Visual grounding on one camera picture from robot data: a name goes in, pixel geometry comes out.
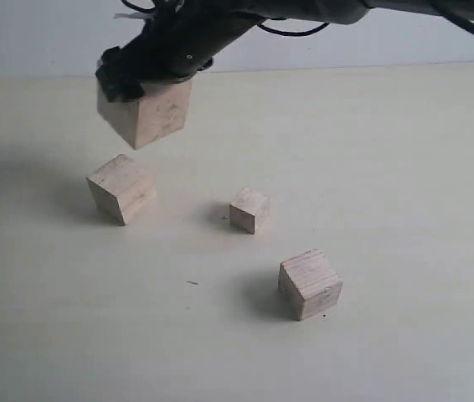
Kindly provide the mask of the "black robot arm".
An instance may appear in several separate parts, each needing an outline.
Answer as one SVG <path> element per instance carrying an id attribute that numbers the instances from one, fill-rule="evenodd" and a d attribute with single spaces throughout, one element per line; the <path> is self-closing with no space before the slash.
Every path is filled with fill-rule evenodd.
<path id="1" fill-rule="evenodd" d="M 214 56 L 267 20 L 349 25 L 373 9 L 435 15 L 474 36 L 474 1 L 156 1 L 142 10 L 144 27 L 122 47 L 107 49 L 95 76 L 109 102 L 135 101 L 146 83 L 181 83 L 206 70 Z"/>

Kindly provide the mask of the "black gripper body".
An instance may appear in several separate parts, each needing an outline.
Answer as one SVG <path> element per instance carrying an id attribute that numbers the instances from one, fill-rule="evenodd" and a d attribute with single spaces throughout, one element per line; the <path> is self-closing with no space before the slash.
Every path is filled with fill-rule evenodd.
<path id="1" fill-rule="evenodd" d="M 123 47 L 123 73 L 139 81 L 187 80 L 262 22 L 227 8 L 181 8 L 159 14 Z"/>

